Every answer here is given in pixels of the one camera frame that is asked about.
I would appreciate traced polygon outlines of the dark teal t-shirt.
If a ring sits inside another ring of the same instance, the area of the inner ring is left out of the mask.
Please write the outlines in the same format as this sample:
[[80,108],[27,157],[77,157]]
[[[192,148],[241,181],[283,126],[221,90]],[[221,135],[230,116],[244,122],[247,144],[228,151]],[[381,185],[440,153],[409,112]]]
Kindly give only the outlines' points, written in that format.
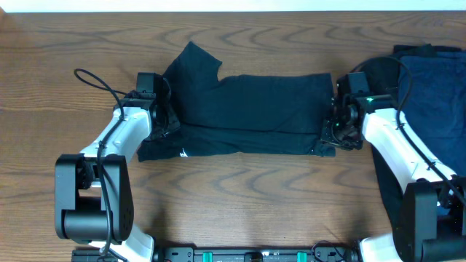
[[333,98],[330,74],[219,80],[221,64],[190,42],[168,66],[163,76],[181,126],[143,142],[139,161],[238,152],[335,156],[320,140]]

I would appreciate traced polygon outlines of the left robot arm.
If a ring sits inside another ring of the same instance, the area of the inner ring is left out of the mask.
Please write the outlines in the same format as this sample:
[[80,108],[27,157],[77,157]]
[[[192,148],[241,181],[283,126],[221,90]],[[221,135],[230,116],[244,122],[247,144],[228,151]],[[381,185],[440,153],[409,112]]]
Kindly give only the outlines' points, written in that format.
[[159,98],[124,98],[110,123],[78,154],[55,163],[55,231],[89,245],[88,261],[163,261],[152,236],[134,223],[127,165],[144,141],[180,127],[173,108]]

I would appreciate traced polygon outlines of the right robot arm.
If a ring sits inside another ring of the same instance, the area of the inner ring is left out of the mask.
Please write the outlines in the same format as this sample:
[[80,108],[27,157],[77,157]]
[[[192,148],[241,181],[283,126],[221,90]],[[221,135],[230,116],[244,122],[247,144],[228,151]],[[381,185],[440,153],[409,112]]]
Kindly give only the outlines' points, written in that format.
[[401,190],[392,231],[361,240],[360,261],[465,259],[465,179],[429,150],[390,95],[332,99],[321,140],[345,150],[367,141]]

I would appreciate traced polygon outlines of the black garment in pile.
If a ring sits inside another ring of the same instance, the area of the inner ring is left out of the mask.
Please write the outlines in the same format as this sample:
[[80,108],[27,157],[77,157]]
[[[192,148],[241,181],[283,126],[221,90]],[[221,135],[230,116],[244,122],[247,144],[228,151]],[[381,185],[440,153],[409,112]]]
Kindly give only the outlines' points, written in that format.
[[401,61],[404,56],[435,57],[438,52],[465,52],[458,47],[433,46],[406,46],[397,45],[389,58],[373,60],[365,64],[361,70],[366,74],[369,86],[377,95],[390,94],[398,100],[398,77],[402,69],[407,76],[412,77],[406,65]]

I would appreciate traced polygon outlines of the blue garment in pile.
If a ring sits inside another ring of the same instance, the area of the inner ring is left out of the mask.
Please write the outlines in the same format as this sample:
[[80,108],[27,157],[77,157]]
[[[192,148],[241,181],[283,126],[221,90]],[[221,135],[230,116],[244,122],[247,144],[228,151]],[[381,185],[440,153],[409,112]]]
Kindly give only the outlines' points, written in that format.
[[465,175],[465,53],[438,52],[435,57],[404,56],[398,77],[398,100],[406,120],[423,143],[457,175]]

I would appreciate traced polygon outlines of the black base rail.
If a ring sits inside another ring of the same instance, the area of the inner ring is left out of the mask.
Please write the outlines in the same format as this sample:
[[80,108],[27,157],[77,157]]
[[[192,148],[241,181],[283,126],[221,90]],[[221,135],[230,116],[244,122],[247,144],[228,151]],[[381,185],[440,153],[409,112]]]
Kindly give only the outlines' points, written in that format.
[[303,248],[154,247],[153,262],[358,262],[358,250],[322,240]]

